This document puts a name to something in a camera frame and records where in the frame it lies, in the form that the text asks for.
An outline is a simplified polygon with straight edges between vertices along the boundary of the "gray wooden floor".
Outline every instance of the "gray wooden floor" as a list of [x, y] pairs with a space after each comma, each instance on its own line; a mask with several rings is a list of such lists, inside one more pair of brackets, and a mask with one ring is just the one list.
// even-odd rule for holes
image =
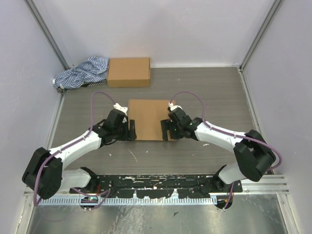
[[[254, 128], [236, 68], [152, 68], [148, 88], [109, 88], [106, 85], [67, 92], [53, 140], [53, 147], [83, 134], [90, 125], [90, 97], [103, 90], [120, 104], [129, 99], [170, 99], [176, 92], [190, 90], [205, 101], [206, 119], [214, 125], [246, 132]], [[201, 116], [200, 102], [180, 94], [177, 104], [191, 118]], [[94, 103], [95, 123], [113, 108], [104, 95]], [[215, 173], [234, 155], [212, 144], [181, 139], [175, 142], [116, 142], [92, 151], [73, 162], [68, 169], [88, 167], [97, 174], [197, 174]]]

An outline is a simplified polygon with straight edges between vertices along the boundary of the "black mounting plate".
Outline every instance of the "black mounting plate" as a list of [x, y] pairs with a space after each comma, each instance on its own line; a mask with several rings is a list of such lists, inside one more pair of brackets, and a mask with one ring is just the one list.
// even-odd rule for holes
[[[101, 191], [110, 190], [108, 197], [132, 198], [169, 198], [176, 189], [178, 198], [210, 198], [209, 193], [228, 193], [230, 185], [222, 191], [213, 185], [212, 175], [98, 175]], [[84, 193], [97, 193], [86, 188]], [[233, 192], [242, 192], [240, 181], [234, 183]]]

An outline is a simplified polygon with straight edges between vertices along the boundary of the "striped cloth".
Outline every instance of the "striped cloth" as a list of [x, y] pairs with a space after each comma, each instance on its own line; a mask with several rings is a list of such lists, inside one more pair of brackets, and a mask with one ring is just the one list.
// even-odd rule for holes
[[66, 89], [107, 84], [108, 65], [108, 58], [88, 58], [76, 68], [59, 73], [53, 85], [59, 93], [64, 94]]

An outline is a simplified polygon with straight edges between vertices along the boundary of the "white cable clip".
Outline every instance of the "white cable clip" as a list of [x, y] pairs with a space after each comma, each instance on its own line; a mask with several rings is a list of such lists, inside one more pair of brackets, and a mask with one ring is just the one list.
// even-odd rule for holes
[[168, 106], [169, 106], [169, 109], [170, 109], [170, 111], [173, 111], [174, 109], [176, 109], [176, 108], [181, 108], [182, 109], [182, 107], [180, 107], [180, 106], [178, 106], [178, 105], [174, 105], [172, 102], [170, 103], [168, 103]]
[[[118, 103], [116, 103], [116, 104], [114, 105], [114, 108], [115, 108], [116, 110], [122, 111], [123, 113], [125, 113], [126, 116], [128, 116], [128, 115], [127, 115], [128, 107], [122, 107], [122, 106], [120, 106]], [[123, 123], [127, 122], [126, 117], [123, 118], [123, 121], [122, 121], [122, 122], [123, 122]]]
[[122, 111], [123, 113], [125, 113], [125, 114], [127, 115], [128, 107], [122, 107], [122, 106], [120, 106], [118, 103], [116, 103], [116, 104], [114, 105], [114, 108], [115, 108], [116, 110]]

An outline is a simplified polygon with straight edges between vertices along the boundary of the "cardboard sheet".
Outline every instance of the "cardboard sheet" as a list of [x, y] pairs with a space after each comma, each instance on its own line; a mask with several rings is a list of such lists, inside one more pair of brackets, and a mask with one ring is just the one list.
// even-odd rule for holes
[[170, 100], [129, 101], [129, 119], [135, 120], [137, 140], [162, 140], [160, 121], [168, 119], [168, 102]]

